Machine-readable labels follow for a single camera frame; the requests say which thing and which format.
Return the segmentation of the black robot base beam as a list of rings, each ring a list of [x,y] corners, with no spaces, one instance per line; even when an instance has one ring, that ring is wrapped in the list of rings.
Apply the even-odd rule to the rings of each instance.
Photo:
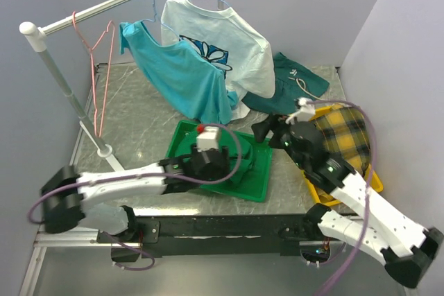
[[[228,216],[137,216],[127,232],[99,232],[101,244],[135,244],[144,257],[213,254],[298,256],[302,245],[322,245],[326,236],[304,214]]]

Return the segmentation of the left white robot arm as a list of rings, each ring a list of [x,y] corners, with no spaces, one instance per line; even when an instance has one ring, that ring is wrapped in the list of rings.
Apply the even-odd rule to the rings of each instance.
[[[111,200],[140,194],[184,193],[212,181],[225,181],[230,172],[228,147],[198,150],[148,166],[108,173],[78,173],[62,167],[40,190],[43,225],[48,234],[82,226],[105,231],[123,242],[138,233],[137,219],[128,206],[111,207]]]

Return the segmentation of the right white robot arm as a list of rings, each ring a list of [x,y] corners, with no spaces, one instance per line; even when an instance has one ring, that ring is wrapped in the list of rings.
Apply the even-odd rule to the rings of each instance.
[[[309,238],[341,240],[379,261],[402,286],[418,286],[443,244],[439,229],[416,223],[368,187],[349,163],[325,149],[323,135],[314,124],[290,123],[284,116],[270,115],[251,128],[260,143],[271,133],[270,147],[283,149],[312,184],[363,219],[358,223],[317,203],[303,224]]]

